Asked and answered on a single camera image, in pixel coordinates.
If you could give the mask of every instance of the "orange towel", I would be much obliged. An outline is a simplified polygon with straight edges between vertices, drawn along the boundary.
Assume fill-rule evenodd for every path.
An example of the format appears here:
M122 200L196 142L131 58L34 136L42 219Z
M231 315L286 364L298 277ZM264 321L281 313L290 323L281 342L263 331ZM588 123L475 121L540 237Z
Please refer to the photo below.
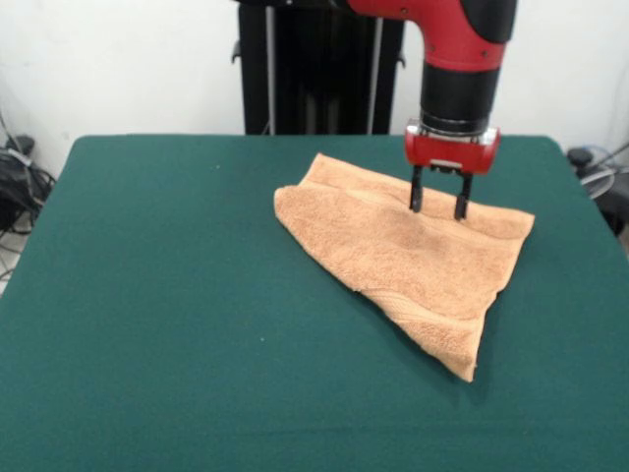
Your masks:
M428 354L471 382L485 313L513 271L534 217L424 190L318 155L297 186L275 192L275 213L306 252L373 300Z

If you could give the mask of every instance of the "power cord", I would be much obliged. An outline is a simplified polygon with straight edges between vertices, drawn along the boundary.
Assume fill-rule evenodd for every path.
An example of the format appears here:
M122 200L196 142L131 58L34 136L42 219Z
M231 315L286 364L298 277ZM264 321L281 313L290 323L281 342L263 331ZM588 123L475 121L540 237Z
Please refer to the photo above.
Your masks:
M6 144L0 147L0 282L7 282L15 267L9 267L2 252L18 256L22 251L8 245L5 239L30 234L56 180L30 159L34 140L11 134L2 110L0 127L7 137Z

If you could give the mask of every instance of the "green felt tablecloth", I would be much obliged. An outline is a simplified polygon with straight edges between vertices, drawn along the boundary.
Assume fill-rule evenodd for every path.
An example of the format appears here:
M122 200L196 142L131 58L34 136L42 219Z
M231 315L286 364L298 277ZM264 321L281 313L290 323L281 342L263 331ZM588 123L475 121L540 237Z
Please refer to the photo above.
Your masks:
M77 141L0 302L0 471L629 470L629 265L559 148L475 181L537 221L472 384L275 219L317 151L409 177L395 137Z

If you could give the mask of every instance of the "black cable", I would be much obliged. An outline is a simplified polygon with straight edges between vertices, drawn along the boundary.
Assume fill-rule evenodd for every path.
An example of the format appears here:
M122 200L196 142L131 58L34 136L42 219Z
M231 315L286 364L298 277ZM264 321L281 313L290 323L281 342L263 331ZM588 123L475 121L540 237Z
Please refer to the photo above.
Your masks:
M16 228L23 215L32 227L56 180L27 156L0 147L0 231L30 234L30 228Z

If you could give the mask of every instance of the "cable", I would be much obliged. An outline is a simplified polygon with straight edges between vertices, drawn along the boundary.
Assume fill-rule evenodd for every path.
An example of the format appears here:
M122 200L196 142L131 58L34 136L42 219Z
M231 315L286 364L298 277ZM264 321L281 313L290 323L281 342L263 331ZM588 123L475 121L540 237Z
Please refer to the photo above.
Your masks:
M597 165L601 165L601 164L605 164L606 162L608 162L611 159L614 159L617 155L621 154L622 152L624 152L625 150L629 149L629 142L625 143L624 145L622 145L621 147L619 147L617 150L615 150L614 152L608 154L607 156L605 156L603 159L597 161L597 162L593 162L591 163L588 168L590 167L596 167Z
M56 180L29 157L0 147L0 231L30 234ZM28 228L17 228L26 215Z
M604 179L605 177L609 177L609 180L607 181L607 184L604 187L597 189L594 192L588 193L592 200L596 200L597 198L603 196L604 194L609 192L609 190L611 190L611 188L614 186L616 182L616 175L620 175L620 174L629 174L629 166L620 167L618 169L612 169L610 167L607 167L605 170L602 170L601 172L588 175L587 177L584 177L583 179L581 179L581 185L586 186L594 182L597 182L600 179Z

